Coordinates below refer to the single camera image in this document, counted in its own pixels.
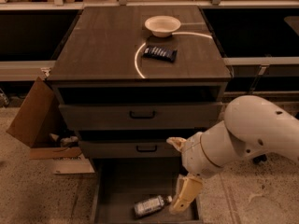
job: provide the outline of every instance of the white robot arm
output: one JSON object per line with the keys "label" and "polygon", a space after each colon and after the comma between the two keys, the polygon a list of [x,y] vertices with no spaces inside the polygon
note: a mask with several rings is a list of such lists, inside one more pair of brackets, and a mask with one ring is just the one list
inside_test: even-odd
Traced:
{"label": "white robot arm", "polygon": [[240,96],[228,104],[222,122],[187,140],[170,137],[167,143],[181,152],[182,165],[189,172],[178,179],[170,205],[175,214],[200,193],[202,178],[221,172],[228,162],[273,152],[299,163],[299,120],[261,97]]}

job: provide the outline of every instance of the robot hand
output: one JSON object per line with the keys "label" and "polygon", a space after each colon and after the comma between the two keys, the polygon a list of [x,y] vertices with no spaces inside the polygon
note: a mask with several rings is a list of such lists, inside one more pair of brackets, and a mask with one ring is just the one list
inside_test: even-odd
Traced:
{"label": "robot hand", "polygon": [[189,174],[180,177],[171,213],[184,211],[210,178],[231,161],[277,153],[299,163],[299,120],[257,96],[240,96],[228,104],[224,120],[190,138],[170,137],[167,143],[181,152]]}

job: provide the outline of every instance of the cardboard flap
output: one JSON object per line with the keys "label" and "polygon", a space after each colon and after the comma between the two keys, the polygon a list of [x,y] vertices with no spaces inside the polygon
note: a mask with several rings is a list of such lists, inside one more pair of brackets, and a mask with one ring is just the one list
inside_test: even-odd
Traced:
{"label": "cardboard flap", "polygon": [[31,148],[30,160],[47,160],[58,158],[76,158],[82,153],[79,147],[41,147]]}
{"label": "cardboard flap", "polygon": [[50,133],[65,126],[54,92],[39,77],[29,91],[7,133],[28,147],[50,147]]}

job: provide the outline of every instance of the open drawer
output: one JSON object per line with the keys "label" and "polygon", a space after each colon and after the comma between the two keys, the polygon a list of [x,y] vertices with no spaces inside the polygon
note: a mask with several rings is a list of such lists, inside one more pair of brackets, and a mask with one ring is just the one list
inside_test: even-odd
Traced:
{"label": "open drawer", "polygon": [[93,223],[202,223],[199,200],[183,213],[166,206],[151,216],[136,218],[134,205],[152,196],[174,196],[180,157],[103,160],[93,200]]}

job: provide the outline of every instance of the open cardboard box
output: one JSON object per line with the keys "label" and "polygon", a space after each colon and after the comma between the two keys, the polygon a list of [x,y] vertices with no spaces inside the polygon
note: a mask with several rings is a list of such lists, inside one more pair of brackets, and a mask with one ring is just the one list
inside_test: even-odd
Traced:
{"label": "open cardboard box", "polygon": [[66,128],[58,105],[51,88],[39,77],[7,133],[30,148],[29,159],[45,160],[55,174],[94,173],[79,147],[56,147],[50,140],[50,133]]}

